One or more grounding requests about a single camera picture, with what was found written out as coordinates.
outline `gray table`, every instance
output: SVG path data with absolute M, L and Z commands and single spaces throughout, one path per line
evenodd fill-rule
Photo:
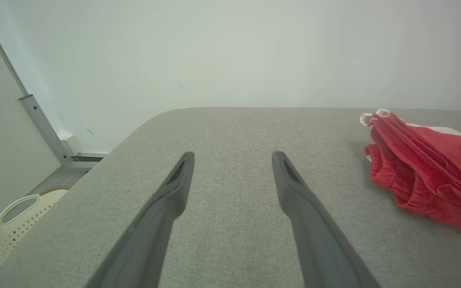
M 302 287 L 271 153 L 284 151 L 382 287 L 461 287 L 461 230 L 398 208 L 369 181 L 359 124 L 376 109 L 196 108 L 146 122 L 20 242 L 0 287 L 83 287 L 176 160 L 195 153 L 160 286 Z M 393 109 L 407 122 L 461 131 L 461 111 Z

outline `red cloth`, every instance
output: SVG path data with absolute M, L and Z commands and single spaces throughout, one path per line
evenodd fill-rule
M 394 113 L 373 117 L 371 181 L 400 208 L 461 228 L 461 136 L 408 126 Z

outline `basket handle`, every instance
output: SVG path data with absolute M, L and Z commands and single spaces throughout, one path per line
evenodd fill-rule
M 12 210 L 15 206 L 17 206 L 18 204 L 26 201 L 26 200 L 29 200 L 29 199 L 32 199 L 32 198 L 36 198 L 37 200 L 35 201 L 35 203 L 31 204 L 31 206 L 29 206 L 28 208 L 26 208 L 26 210 L 22 211 L 19 215 L 15 216 L 12 220 L 6 222 L 6 223 L 3 223 L 2 220 L 3 218 L 7 215 L 7 213 Z M 30 210 L 33 206 L 35 206 L 36 204 L 38 204 L 38 201 L 40 201 L 40 195 L 39 194 L 35 194 L 35 195 L 27 195 L 27 196 L 24 196 L 23 198 L 20 198 L 20 199 L 17 199 L 15 201 L 13 201 L 10 205 L 8 205 L 4 210 L 3 212 L 1 212 L 0 214 L 0 226 L 2 225 L 5 225 L 5 224 L 8 224 L 10 222 L 12 222 L 13 220 L 17 219 L 20 215 L 23 215 L 26 211 Z

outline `gray floor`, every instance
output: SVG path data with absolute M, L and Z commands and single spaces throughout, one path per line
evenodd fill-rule
M 72 172 L 72 171 L 58 170 L 54 172 L 53 174 L 51 174 L 48 178 L 46 178 L 33 191 L 28 193 L 28 195 L 37 194 L 41 191 L 44 191 L 48 188 L 52 188 L 55 186 L 72 187 L 84 175 L 85 175 L 85 172 L 82 172 L 82 171 Z M 26 209 L 30 204 L 31 203 L 28 203 L 27 205 L 17 206 L 16 208 L 14 208 L 12 211 L 9 212 L 8 218 L 11 219 L 17 216 L 20 212 L 24 211 L 24 209 Z

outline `white plastic basket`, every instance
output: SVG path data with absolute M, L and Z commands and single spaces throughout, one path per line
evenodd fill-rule
M 0 266 L 17 246 L 20 240 L 30 231 L 31 227 L 69 190 L 69 187 L 59 186 L 35 195 L 28 195 L 5 208 L 0 214 Z M 22 213 L 4 223 L 3 218 L 18 204 L 35 198 Z

